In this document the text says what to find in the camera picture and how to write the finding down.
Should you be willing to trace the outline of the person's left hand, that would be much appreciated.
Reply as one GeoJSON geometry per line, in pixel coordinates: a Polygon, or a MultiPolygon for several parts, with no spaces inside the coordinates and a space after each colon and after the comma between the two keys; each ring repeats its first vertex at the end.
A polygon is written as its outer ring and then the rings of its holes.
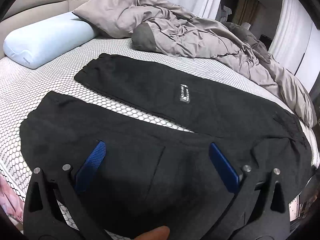
{"type": "Polygon", "coordinates": [[[160,226],[137,236],[134,240],[167,240],[169,234],[170,229],[167,226],[160,226]]]}

